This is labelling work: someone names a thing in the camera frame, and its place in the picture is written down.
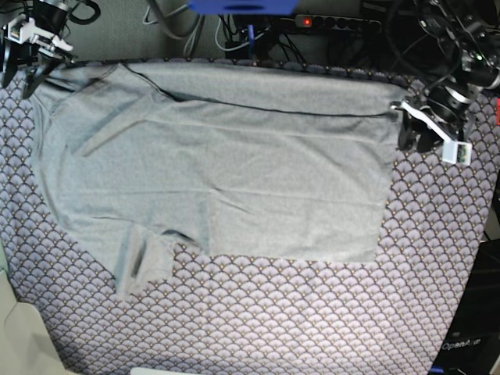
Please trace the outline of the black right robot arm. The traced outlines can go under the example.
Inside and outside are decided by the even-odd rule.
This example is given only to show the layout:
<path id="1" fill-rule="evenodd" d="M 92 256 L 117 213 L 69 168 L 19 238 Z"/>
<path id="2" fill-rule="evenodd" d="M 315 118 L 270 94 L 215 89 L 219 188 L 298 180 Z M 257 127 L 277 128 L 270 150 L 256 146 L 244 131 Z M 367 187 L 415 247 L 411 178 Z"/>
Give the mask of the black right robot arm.
<path id="1" fill-rule="evenodd" d="M 1 26 L 1 86 L 22 71 L 24 98 L 29 98 L 53 70 L 75 59 L 64 37 L 68 22 L 86 26 L 101 15 L 94 1 L 21 2 L 20 13 Z"/>

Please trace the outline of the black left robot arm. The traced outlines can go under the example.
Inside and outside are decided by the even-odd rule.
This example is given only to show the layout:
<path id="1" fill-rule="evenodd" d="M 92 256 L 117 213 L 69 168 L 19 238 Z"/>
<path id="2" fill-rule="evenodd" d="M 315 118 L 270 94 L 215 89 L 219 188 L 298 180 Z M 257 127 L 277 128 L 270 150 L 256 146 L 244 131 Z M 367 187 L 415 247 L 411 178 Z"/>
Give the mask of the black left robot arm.
<path id="1" fill-rule="evenodd" d="M 470 107 L 482 91 L 499 88 L 499 37 L 491 34 L 466 1 L 393 1 L 384 33 L 394 67 L 423 83 L 421 92 L 394 105 L 403 113 L 402 151 L 420 153 L 466 142 Z"/>

